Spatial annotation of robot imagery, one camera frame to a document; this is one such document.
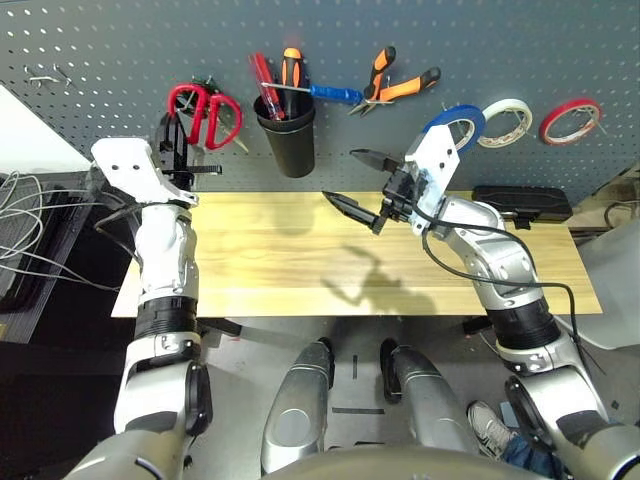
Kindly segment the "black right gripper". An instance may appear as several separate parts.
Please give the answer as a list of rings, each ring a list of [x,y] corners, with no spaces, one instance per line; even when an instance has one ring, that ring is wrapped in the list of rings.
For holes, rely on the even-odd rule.
[[[350,155],[374,170],[392,173],[382,190],[380,213],[375,214],[363,208],[348,196],[323,191],[322,194],[329,203],[344,216],[366,226],[375,235],[380,234],[388,219],[408,223],[417,195],[417,183],[413,176],[397,170],[401,162],[384,152],[358,148],[351,150]]]

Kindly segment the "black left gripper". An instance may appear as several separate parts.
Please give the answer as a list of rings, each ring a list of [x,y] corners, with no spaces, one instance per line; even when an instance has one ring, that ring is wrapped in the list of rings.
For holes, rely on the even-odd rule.
[[[178,114],[165,113],[158,126],[158,141],[152,144],[151,159],[166,175],[176,173],[222,175],[219,164],[188,165],[188,136]]]

